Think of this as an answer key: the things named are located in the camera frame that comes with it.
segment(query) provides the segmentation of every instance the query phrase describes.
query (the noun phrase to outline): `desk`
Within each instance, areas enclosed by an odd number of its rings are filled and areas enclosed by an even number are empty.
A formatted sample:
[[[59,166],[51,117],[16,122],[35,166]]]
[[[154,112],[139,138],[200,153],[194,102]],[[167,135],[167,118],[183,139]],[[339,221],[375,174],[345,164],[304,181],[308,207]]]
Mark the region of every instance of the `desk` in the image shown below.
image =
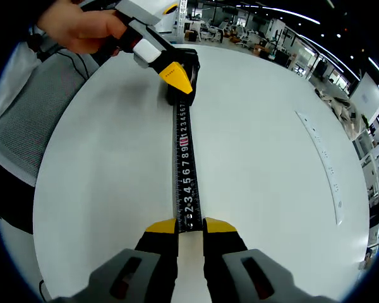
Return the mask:
[[[294,73],[249,54],[192,47],[201,63],[191,120],[203,216],[233,224],[249,248],[291,271],[299,288],[339,299],[356,281],[369,217],[361,166],[341,124]],[[37,259],[53,297],[81,290],[91,271],[173,216],[172,107],[164,87],[121,53],[87,81],[57,125],[33,210]],[[344,201],[340,226],[295,110],[328,142]]]

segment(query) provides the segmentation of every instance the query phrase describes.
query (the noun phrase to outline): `tape measure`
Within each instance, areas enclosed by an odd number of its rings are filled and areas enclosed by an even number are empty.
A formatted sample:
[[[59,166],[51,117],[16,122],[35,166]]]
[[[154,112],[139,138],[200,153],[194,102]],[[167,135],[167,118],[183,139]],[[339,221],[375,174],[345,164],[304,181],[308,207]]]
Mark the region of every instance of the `tape measure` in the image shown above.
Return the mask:
[[[191,135],[190,105],[182,100],[174,106],[174,169],[176,215],[179,232],[202,230],[202,214]]]

